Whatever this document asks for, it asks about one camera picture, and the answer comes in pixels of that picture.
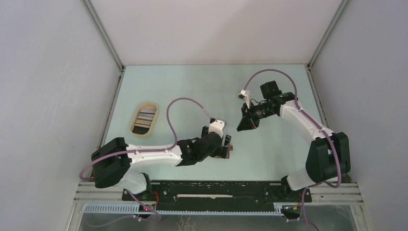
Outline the brown leather card holder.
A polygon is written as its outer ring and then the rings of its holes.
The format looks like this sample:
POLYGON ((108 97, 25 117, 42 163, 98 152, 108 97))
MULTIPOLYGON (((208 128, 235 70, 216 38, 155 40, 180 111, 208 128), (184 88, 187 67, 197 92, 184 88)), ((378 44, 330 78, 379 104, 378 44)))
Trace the brown leather card holder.
POLYGON ((230 144, 230 145, 229 145, 229 150, 228 150, 228 153, 227 153, 227 159, 230 158, 230 153, 231 153, 232 151, 233 151, 233 145, 230 144))

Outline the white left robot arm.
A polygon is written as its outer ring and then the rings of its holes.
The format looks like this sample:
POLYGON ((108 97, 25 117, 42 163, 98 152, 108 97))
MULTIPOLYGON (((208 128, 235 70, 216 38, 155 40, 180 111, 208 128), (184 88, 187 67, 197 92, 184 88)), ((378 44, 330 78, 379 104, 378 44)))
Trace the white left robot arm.
POLYGON ((208 157, 227 159, 230 143, 230 135, 220 137, 207 126, 201 137, 179 140, 172 150, 160 147, 142 152, 118 137, 91 155, 95 187, 121 187, 144 201, 151 197, 152 187, 148 174, 141 172, 142 167, 192 166, 208 157))

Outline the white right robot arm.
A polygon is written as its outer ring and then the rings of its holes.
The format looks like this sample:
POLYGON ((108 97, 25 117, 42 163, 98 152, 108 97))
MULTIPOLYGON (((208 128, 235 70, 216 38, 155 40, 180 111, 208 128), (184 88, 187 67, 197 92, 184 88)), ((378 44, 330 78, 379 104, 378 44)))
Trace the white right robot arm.
POLYGON ((349 138, 345 133, 336 133, 318 123, 302 108, 295 94, 283 93, 276 81, 267 82, 260 89, 264 100, 259 103, 251 102, 248 90, 238 93, 238 98, 245 102, 237 131, 256 129, 261 119, 278 115, 291 123, 309 144, 305 167, 281 180, 282 199, 292 201, 299 190, 332 178, 340 180, 350 172, 349 138))

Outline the oval wooden tray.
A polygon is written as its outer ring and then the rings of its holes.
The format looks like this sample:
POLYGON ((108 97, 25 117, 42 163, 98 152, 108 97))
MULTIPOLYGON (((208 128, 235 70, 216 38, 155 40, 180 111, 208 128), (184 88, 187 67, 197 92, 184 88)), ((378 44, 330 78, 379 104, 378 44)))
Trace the oval wooden tray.
POLYGON ((159 109, 157 104, 144 102, 136 110, 135 117, 131 123, 130 131, 133 135, 147 138, 153 133, 158 119, 159 109))

